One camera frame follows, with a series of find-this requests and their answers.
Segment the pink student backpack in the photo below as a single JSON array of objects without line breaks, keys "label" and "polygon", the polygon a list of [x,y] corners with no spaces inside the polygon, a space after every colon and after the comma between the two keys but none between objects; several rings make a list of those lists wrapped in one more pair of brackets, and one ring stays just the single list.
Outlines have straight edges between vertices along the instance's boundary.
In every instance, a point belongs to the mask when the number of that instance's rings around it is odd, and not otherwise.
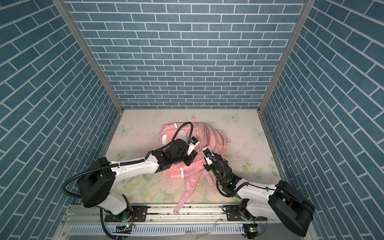
[{"label": "pink student backpack", "polygon": [[178,214],[193,191],[198,187],[201,175],[205,175],[209,186],[214,187],[211,175],[205,169],[206,164],[203,149],[208,148],[212,153],[222,155],[230,145],[231,140],[222,131],[206,123],[197,123],[192,117],[192,123],[182,127],[182,123],[164,125],[159,136],[159,146],[167,152],[177,155],[181,162],[163,171],[169,179],[184,179],[186,192],[174,209]]}]

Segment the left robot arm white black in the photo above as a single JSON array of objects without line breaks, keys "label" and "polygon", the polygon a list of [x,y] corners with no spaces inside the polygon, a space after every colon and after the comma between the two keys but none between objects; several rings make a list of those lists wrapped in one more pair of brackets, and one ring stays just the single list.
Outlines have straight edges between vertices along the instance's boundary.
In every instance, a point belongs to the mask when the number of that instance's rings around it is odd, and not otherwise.
[{"label": "left robot arm white black", "polygon": [[62,183],[61,191],[82,200],[85,208],[98,207],[117,222],[132,221],[133,207],[125,195],[113,191],[113,186],[135,176],[168,170],[181,162],[190,165],[197,155],[193,147],[197,143],[191,134],[186,141],[177,139],[177,134],[174,134],[165,146],[149,151],[143,158],[120,162],[99,158],[86,171]]}]

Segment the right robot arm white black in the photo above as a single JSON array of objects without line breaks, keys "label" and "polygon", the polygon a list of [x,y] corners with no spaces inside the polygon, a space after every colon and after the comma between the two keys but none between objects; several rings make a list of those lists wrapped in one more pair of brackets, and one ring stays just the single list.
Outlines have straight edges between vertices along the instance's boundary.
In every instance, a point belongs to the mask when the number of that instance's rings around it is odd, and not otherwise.
[{"label": "right robot arm white black", "polygon": [[242,200],[237,210],[243,219],[279,219],[295,235],[307,235],[316,208],[288,182],[280,180],[276,185],[252,183],[235,175],[221,155],[209,149],[203,150],[203,154],[204,167],[215,175],[218,192],[223,197]]}]

